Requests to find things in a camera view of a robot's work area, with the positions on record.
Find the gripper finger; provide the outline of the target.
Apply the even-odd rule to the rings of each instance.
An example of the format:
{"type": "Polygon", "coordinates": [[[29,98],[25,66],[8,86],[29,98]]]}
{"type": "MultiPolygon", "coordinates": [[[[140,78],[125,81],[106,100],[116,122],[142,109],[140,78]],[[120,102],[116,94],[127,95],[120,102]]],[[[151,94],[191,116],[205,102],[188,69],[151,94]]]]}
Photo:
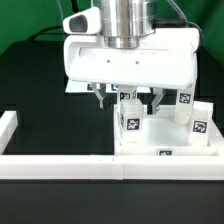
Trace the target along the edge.
{"type": "Polygon", "coordinates": [[[103,110],[108,110],[112,107],[113,99],[106,92],[106,85],[102,83],[93,83],[92,89],[99,100],[100,108],[103,110]]]}
{"type": "Polygon", "coordinates": [[[155,115],[160,110],[159,104],[164,97],[166,90],[163,88],[153,88],[152,93],[154,99],[147,104],[148,115],[155,115]]]}

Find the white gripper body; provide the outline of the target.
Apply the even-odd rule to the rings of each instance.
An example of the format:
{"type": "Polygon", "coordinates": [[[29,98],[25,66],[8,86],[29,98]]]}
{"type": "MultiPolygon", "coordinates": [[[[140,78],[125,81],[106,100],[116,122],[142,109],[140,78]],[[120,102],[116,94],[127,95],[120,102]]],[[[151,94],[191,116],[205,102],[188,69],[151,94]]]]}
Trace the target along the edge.
{"type": "Polygon", "coordinates": [[[117,18],[97,7],[67,17],[64,66],[80,82],[185,89],[196,82],[199,31],[155,28],[145,17],[117,18]]]}

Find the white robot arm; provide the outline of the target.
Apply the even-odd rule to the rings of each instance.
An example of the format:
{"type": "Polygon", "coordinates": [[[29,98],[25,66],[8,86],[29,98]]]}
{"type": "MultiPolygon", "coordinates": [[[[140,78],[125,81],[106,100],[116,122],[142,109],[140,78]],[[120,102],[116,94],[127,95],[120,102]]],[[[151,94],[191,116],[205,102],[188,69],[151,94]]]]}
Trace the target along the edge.
{"type": "Polygon", "coordinates": [[[69,79],[89,82],[100,106],[111,104],[107,84],[149,87],[154,114],[167,89],[186,90],[197,79],[202,31],[185,17],[156,17],[156,0],[92,0],[63,21],[64,66],[69,79]]]}

